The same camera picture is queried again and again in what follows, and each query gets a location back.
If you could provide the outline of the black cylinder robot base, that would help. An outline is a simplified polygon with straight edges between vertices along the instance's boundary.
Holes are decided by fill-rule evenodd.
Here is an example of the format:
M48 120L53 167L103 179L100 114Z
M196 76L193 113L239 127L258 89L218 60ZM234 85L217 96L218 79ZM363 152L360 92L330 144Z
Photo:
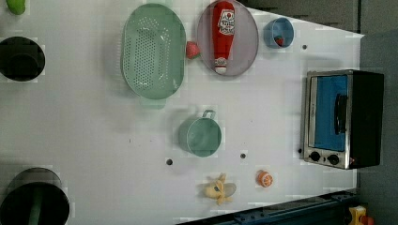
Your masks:
M70 205L60 177L46 168L20 172L1 203L1 225L67 225Z

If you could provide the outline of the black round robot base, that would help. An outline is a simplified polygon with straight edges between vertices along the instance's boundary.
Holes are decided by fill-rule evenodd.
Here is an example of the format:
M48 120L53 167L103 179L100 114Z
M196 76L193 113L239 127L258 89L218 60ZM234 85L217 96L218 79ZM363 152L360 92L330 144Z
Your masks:
M27 37L9 37L0 42L0 72L16 82L36 79L45 68L41 47Z

